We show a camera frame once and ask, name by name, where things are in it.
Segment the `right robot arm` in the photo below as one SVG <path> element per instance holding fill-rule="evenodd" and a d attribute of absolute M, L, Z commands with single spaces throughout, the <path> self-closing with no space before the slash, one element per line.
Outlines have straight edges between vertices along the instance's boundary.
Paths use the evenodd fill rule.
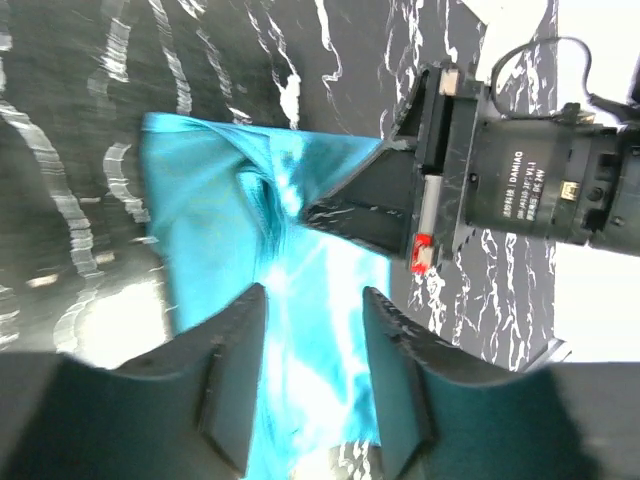
<path fill-rule="evenodd" d="M 502 114 L 491 87 L 429 65 L 392 137 L 301 217 L 421 274 L 482 229 L 637 255 L 639 112 L 623 116 Z"/>

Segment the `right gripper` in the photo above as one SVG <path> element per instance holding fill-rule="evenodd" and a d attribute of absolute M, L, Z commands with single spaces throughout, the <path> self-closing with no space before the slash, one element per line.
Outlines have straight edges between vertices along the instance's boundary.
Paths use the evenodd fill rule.
<path fill-rule="evenodd" d="M 412 270 L 453 259 L 478 229 L 551 237 L 552 211 L 575 127 L 500 115 L 492 92 L 453 65 L 429 65 L 394 118 L 389 140 L 302 211 L 302 222 Z"/>

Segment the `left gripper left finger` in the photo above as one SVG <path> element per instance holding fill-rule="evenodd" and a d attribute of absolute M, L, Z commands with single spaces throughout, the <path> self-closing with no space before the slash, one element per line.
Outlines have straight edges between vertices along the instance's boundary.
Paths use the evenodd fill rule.
<path fill-rule="evenodd" d="M 2 477 L 244 477 L 266 317 L 265 289 L 253 284 L 114 370 L 67 354 L 3 354 Z"/>

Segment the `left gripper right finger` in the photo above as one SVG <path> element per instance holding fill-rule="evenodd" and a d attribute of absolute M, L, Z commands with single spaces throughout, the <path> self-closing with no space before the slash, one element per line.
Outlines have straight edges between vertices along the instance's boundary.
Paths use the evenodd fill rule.
<path fill-rule="evenodd" d="M 389 479 L 635 479 L 639 367 L 479 359 L 363 292 L 383 471 Z"/>

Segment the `teal satin napkin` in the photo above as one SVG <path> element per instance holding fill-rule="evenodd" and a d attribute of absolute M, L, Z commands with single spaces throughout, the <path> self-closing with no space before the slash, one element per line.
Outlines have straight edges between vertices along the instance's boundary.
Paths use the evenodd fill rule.
<path fill-rule="evenodd" d="M 362 291 L 387 261 L 304 225 L 303 210 L 377 148 L 375 138 L 150 113 L 139 156 L 149 234 L 183 333 L 252 283 L 268 324 L 252 479 L 378 479 L 379 433 Z"/>

